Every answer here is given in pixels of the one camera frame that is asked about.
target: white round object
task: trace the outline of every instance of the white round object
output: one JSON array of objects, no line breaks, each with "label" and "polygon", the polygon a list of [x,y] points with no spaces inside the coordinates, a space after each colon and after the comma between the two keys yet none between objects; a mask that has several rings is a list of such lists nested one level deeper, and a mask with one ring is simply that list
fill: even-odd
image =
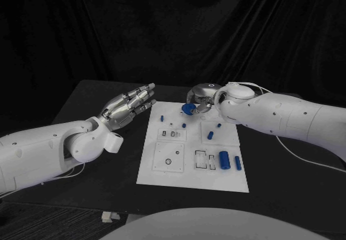
[{"label": "white round object", "polygon": [[132,221],[100,240],[327,240],[266,216],[220,208],[158,212]]},{"label": "white round object", "polygon": [[236,99],[247,100],[255,96],[252,89],[242,85],[232,85],[226,89],[226,94]]}]

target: robot finger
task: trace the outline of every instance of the robot finger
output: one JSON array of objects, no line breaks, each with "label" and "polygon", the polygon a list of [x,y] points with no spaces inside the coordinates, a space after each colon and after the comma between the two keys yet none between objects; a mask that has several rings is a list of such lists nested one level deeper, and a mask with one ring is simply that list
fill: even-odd
[{"label": "robot finger", "polygon": [[141,106],[138,106],[132,111],[135,112],[135,115],[142,113],[147,109],[151,108],[151,106],[157,103],[157,101],[152,99],[149,102],[145,102]]},{"label": "robot finger", "polygon": [[129,91],[128,93],[123,94],[123,98],[125,100],[131,100],[144,90],[147,92],[149,92],[155,87],[155,84],[154,83],[149,83],[148,85],[144,85],[138,88],[135,88],[132,91]]},{"label": "robot finger", "polygon": [[126,103],[128,109],[132,110],[134,108],[136,108],[152,95],[154,91],[147,92],[147,90],[142,90]]}]

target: blue object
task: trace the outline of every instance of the blue object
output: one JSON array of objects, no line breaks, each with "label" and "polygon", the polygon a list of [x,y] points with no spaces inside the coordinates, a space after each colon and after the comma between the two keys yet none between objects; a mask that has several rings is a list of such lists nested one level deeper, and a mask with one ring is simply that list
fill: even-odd
[{"label": "blue object", "polygon": [[229,153],[226,151],[219,152],[219,165],[220,165],[220,169],[223,170],[230,169]]},{"label": "blue object", "polygon": [[196,108],[196,105],[193,103],[185,103],[181,106],[181,110],[187,115],[193,115],[191,110]]},{"label": "blue object", "polygon": [[211,140],[213,134],[214,134],[214,133],[210,131],[210,132],[209,132],[209,135],[207,135],[207,139],[209,139],[209,140]]},{"label": "blue object", "polygon": [[240,165],[240,159],[237,156],[234,156],[234,165],[236,165],[236,170],[240,171],[242,170],[242,165]]}]

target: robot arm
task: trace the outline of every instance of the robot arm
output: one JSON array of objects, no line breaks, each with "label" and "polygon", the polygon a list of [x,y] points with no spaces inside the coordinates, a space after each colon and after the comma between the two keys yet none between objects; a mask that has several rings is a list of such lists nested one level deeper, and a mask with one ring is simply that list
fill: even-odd
[{"label": "robot arm", "polygon": [[305,141],[346,161],[346,109],[275,93],[255,96],[249,87],[230,82],[213,95],[222,118],[253,130]]},{"label": "robot arm", "polygon": [[112,131],[122,128],[155,100],[151,83],[118,95],[96,117],[34,129],[0,138],[0,193],[40,184],[74,166],[98,158],[103,149],[116,153],[122,137]]}]

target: white plastic base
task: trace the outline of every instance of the white plastic base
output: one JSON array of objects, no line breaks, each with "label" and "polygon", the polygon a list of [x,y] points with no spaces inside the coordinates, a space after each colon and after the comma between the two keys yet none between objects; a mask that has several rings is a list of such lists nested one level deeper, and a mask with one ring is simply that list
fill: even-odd
[{"label": "white plastic base", "polygon": [[[151,107],[136,184],[247,193],[236,126],[224,122],[214,108],[206,113],[188,116],[180,114],[181,106],[183,103],[158,101]],[[184,131],[185,136],[171,137],[171,132]],[[160,147],[164,146],[167,151],[161,152],[157,144],[161,144]],[[204,158],[200,156],[196,158],[196,151],[197,153],[204,151]],[[220,151],[227,152],[230,163],[227,170],[220,168]],[[240,170],[236,170],[234,156],[239,156]],[[183,163],[181,170],[178,164],[173,166],[173,161]]]}]

